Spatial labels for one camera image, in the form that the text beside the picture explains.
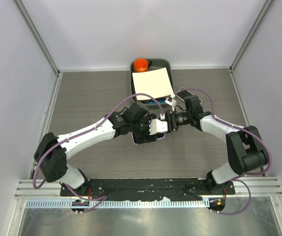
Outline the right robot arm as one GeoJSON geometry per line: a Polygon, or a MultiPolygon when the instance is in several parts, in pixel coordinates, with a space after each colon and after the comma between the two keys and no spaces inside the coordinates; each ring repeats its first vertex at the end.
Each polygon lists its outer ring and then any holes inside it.
{"type": "Polygon", "coordinates": [[[227,162],[207,173],[205,187],[209,193],[217,194],[231,180],[236,180],[243,174],[253,174],[255,169],[269,165],[269,152],[256,127],[237,126],[211,112],[205,112],[196,95],[187,96],[184,101],[186,109],[177,112],[174,96],[165,100],[171,106],[171,111],[164,116],[168,132],[175,132],[180,126],[189,124],[199,131],[214,135],[226,144],[227,162]]]}

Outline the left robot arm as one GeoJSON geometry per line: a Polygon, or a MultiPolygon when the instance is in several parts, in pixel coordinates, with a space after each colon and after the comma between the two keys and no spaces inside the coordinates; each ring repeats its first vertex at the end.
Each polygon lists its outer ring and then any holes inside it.
{"type": "Polygon", "coordinates": [[[60,181],[69,186],[77,196],[83,196],[88,192],[87,178],[81,170],[70,166],[68,159],[94,144],[129,132],[146,136],[149,134],[151,119],[148,108],[135,102],[123,113],[113,112],[72,133],[59,137],[52,132],[47,133],[34,154],[37,163],[34,173],[42,172],[45,181],[60,181]]]}

